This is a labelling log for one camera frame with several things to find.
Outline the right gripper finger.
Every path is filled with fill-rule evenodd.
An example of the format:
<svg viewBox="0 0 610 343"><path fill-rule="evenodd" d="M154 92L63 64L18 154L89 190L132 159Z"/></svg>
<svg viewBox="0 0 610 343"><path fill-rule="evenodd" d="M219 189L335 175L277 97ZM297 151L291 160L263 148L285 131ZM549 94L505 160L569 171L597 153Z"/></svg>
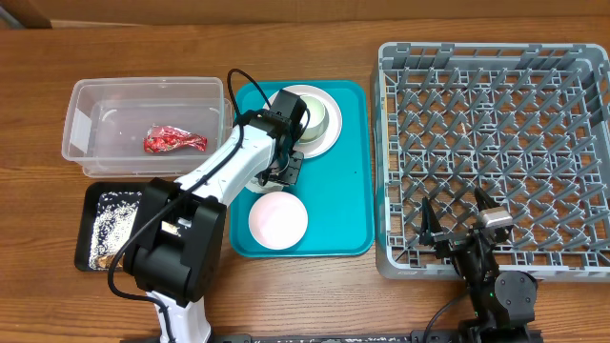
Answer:
<svg viewBox="0 0 610 343"><path fill-rule="evenodd" d="M477 207L480 212L485 210L490 210L493 208L497 208L499 203L497 203L487 192L485 192L481 187L476 187L474 189L474 196L477 201Z"/></svg>
<svg viewBox="0 0 610 343"><path fill-rule="evenodd" d="M419 243L425 246L435 245L435 235L442 233L443 229L435 215L434 209L427 197L421 202L421 224L419 230Z"/></svg>

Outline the white napkin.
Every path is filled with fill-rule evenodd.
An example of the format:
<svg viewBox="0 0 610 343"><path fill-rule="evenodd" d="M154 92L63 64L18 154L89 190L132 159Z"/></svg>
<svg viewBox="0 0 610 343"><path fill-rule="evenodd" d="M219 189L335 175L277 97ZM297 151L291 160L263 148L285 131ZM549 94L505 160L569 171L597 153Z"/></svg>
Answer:
<svg viewBox="0 0 610 343"><path fill-rule="evenodd" d="M261 185L257 179L252 179L246 189L250 192L265 194L269 192L281 192L284 186L273 181L268 181L265 185Z"/></svg>

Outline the small pink-white bowl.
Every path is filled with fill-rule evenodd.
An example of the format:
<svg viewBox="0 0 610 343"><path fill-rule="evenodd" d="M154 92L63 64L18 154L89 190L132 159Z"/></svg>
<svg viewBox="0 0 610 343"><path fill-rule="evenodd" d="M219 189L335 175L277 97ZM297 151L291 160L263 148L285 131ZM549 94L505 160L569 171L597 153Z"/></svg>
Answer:
<svg viewBox="0 0 610 343"><path fill-rule="evenodd" d="M270 192L257 199L248 225L254 240L270 250L286 250L305 235L309 215L304 204L288 192Z"/></svg>

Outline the red foil wrapper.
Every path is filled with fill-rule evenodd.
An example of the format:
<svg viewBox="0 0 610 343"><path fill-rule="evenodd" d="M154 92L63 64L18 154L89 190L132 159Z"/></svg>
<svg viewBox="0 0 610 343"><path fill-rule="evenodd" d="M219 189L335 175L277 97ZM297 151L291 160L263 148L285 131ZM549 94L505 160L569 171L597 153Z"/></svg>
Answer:
<svg viewBox="0 0 610 343"><path fill-rule="evenodd" d="M207 138L172 126L152 126L143 140L145 152L167 152L186 147L207 149Z"/></svg>

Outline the brown food scrap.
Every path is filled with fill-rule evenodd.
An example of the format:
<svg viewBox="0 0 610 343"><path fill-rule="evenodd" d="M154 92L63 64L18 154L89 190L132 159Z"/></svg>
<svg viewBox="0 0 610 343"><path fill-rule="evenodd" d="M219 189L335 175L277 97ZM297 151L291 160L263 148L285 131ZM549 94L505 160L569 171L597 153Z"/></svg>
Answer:
<svg viewBox="0 0 610 343"><path fill-rule="evenodd" d="M100 255L95 259L95 267L98 270L108 270L114 260L114 255Z"/></svg>

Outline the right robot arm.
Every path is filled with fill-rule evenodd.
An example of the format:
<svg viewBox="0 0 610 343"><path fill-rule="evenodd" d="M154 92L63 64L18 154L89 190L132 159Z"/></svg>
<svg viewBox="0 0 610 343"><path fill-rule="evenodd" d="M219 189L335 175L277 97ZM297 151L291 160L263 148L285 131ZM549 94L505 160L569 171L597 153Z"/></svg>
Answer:
<svg viewBox="0 0 610 343"><path fill-rule="evenodd" d="M435 313L423 332L422 340L431 342L541 342L541 332L532 332L528 324L535 320L538 294L537 279L527 272L499 269L494 257L498 243L508 239L513 216L481 188L474 190L477 221L466 232L445 232L430 200L421 202L422 220L419 243L435 250L438 259L451 260L466 290ZM440 316L469 297L475 317L462 320L450 333L433 332Z"/></svg>

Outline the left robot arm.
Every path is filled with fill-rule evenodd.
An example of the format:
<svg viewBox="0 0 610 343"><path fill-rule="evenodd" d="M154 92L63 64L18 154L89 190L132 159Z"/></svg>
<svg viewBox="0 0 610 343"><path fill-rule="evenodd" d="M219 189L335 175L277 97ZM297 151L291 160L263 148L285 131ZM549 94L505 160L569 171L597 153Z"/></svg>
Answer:
<svg viewBox="0 0 610 343"><path fill-rule="evenodd" d="M250 182L264 190L295 184L303 154L306 102L279 91L268 109L246 111L230 138L174 181L144 189L123 256L123 269L157 311L160 342L209 342L203 295L220 257L227 209Z"/></svg>

